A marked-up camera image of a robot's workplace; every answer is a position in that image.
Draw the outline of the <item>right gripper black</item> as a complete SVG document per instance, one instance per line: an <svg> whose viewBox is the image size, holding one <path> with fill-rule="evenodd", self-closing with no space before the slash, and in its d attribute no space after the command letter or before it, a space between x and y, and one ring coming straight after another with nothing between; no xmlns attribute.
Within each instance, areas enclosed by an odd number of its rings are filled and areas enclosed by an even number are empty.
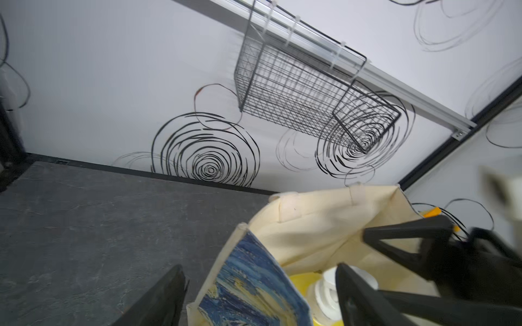
<svg viewBox="0 0 522 326"><path fill-rule="evenodd" d="M387 258L434 281L442 297L521 307L521 256L495 232L475 228L454 241L444 216L366 228L362 240Z"/></svg>

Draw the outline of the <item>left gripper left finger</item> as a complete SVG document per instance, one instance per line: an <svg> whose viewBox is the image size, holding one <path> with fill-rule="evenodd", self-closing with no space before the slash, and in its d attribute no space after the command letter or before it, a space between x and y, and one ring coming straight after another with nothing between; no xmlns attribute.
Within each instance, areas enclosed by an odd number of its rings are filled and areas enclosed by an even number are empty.
<svg viewBox="0 0 522 326"><path fill-rule="evenodd" d="M175 265L112 325L179 325L187 291L183 268Z"/></svg>

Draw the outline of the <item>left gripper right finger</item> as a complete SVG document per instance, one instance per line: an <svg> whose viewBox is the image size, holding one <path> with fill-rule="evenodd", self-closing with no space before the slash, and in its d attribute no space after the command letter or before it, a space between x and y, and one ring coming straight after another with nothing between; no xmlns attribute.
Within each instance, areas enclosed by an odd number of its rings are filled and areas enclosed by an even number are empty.
<svg viewBox="0 0 522 326"><path fill-rule="evenodd" d="M344 263L335 278L344 325L415 325L408 316L437 325L521 324L521 309L513 306L375 290Z"/></svg>

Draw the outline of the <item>yellow pump dish soap bottle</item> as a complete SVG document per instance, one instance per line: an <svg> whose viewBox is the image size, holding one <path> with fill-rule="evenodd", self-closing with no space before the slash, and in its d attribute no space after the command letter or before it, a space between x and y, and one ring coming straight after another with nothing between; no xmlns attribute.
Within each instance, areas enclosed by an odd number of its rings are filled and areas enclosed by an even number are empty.
<svg viewBox="0 0 522 326"><path fill-rule="evenodd" d="M290 277L310 307L314 325L344 325L336 285L337 267L318 272L306 272Z"/></svg>

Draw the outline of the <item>canvas starry night tote bag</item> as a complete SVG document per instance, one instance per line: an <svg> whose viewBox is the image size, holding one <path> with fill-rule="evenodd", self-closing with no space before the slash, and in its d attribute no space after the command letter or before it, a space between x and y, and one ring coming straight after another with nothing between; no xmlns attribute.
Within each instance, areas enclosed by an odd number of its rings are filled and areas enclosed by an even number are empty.
<svg viewBox="0 0 522 326"><path fill-rule="evenodd" d="M208 325L199 307L239 237L251 231L288 275L319 272L338 263L361 268L385 290L428 296L435 284L371 249L365 228L420 219L398 186L354 185L338 190L274 194L247 224L239 224L220 251L198 296L187 305L189 325Z"/></svg>

